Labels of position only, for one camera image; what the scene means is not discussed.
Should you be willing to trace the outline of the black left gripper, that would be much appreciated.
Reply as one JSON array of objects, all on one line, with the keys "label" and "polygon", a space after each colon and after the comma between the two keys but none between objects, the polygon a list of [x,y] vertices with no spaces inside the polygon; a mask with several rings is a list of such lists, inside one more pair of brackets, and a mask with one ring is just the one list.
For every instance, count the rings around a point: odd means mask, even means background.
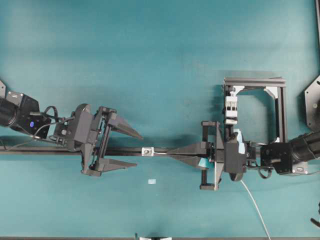
[{"label": "black left gripper", "polygon": [[104,172],[136,167],[136,163],[104,158],[111,131],[142,140],[143,137],[113,108],[101,106],[95,114],[91,106],[77,106],[67,124],[67,149],[81,154],[81,173],[99,177]]}]

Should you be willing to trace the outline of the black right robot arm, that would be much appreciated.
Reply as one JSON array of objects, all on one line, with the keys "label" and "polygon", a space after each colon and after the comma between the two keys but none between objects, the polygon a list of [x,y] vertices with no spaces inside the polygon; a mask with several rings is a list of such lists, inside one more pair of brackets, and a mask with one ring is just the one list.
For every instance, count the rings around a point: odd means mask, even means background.
[{"label": "black right robot arm", "polygon": [[203,121],[202,141],[169,150],[174,159],[201,169],[200,189],[219,189],[223,173],[238,182],[247,170],[256,170],[267,179],[279,175],[307,175],[308,161],[320,157],[320,133],[310,132],[288,142],[268,144],[244,141],[240,130],[231,125],[220,129],[218,121]]}]

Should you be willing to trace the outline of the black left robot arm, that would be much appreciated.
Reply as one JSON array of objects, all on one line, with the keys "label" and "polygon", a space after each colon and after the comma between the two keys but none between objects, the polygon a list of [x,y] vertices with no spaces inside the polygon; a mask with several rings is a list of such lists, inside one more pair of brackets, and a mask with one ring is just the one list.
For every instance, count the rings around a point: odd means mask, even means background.
[{"label": "black left robot arm", "polygon": [[101,106],[92,113],[91,105],[83,103],[69,117],[61,117],[55,106],[40,111],[34,98],[19,92],[9,92],[0,99],[0,125],[30,136],[33,141],[43,141],[61,146],[62,150],[81,155],[81,173],[101,176],[102,173],[134,167],[133,163],[110,159],[110,156],[167,156],[192,167],[207,170],[204,158],[208,143],[202,141],[176,149],[142,147],[140,150],[116,148],[109,153],[111,132],[136,139],[142,136],[113,108]]}]

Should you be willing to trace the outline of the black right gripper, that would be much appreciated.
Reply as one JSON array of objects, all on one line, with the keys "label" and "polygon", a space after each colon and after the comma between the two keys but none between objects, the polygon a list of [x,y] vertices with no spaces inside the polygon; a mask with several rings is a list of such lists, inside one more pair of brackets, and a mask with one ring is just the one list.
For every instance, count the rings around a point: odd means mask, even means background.
[{"label": "black right gripper", "polygon": [[[244,173],[229,173],[223,170],[224,164],[218,164],[218,169],[213,169],[213,183],[208,183],[207,181],[207,167],[200,166],[199,163],[201,158],[195,155],[206,155],[207,157],[213,157],[215,151],[218,150],[218,160],[222,158],[222,153],[224,150],[224,143],[229,142],[234,134],[233,125],[227,124],[223,127],[223,130],[220,129],[220,122],[218,121],[202,121],[202,140],[204,142],[197,142],[187,146],[174,148],[168,150],[169,155],[187,155],[187,156],[172,156],[173,159],[178,160],[184,164],[192,166],[194,168],[200,169],[201,171],[201,183],[199,188],[201,190],[218,190],[219,183],[222,178],[223,173],[228,173],[229,177],[234,182],[239,182],[242,180]],[[215,142],[209,143],[209,128],[215,128]]]}]

